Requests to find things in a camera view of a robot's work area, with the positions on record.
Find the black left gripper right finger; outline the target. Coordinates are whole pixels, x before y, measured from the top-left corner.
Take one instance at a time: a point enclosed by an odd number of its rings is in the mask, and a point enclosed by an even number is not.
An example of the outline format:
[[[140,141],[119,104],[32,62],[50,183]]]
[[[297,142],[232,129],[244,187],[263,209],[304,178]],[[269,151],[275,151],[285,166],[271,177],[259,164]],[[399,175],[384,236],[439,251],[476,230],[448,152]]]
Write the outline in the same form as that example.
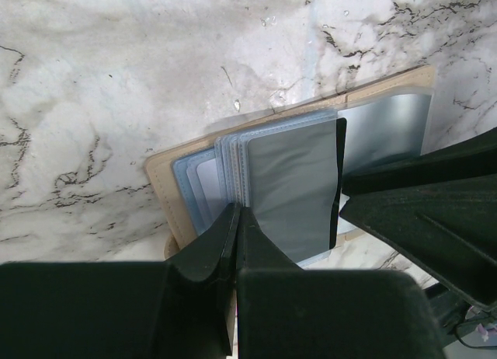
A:
[[[392,270],[303,270],[242,208],[237,230],[241,358],[441,358],[423,290]]]

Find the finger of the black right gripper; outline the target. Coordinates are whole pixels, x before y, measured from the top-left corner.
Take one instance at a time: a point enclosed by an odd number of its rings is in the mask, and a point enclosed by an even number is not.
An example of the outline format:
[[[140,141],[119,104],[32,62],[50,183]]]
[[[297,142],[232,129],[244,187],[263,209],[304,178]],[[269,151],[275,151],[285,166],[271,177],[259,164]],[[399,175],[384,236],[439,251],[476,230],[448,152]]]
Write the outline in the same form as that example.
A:
[[[496,129],[412,159],[355,172],[343,179],[349,197],[496,173]]]
[[[496,176],[352,196],[341,216],[485,311],[496,307]]]

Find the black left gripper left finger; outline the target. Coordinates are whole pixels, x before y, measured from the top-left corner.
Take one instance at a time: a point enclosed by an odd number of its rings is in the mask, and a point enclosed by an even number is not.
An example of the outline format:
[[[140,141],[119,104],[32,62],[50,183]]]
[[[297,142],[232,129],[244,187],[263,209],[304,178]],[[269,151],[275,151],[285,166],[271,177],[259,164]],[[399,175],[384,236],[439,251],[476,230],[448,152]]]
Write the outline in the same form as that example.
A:
[[[230,356],[240,214],[229,204],[165,261],[3,264],[1,356]]]

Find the dark credit card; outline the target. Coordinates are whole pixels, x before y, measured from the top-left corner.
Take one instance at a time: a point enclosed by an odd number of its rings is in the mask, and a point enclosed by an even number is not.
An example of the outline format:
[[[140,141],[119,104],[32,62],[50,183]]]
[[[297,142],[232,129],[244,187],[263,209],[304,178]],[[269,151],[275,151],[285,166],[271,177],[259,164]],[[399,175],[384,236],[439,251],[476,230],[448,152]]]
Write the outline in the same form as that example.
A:
[[[321,120],[247,141],[249,202],[262,232],[298,263],[336,243],[347,122]]]

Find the beige card holder wallet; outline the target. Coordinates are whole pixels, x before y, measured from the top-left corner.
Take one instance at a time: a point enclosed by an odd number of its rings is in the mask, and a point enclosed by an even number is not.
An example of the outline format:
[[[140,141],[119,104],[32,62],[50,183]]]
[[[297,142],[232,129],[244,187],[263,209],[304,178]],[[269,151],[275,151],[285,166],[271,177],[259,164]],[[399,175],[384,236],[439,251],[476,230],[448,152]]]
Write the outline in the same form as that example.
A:
[[[248,207],[266,236],[299,264],[363,234],[339,217],[342,178],[422,153],[436,72],[413,68],[148,158],[165,212],[170,258],[230,203]]]

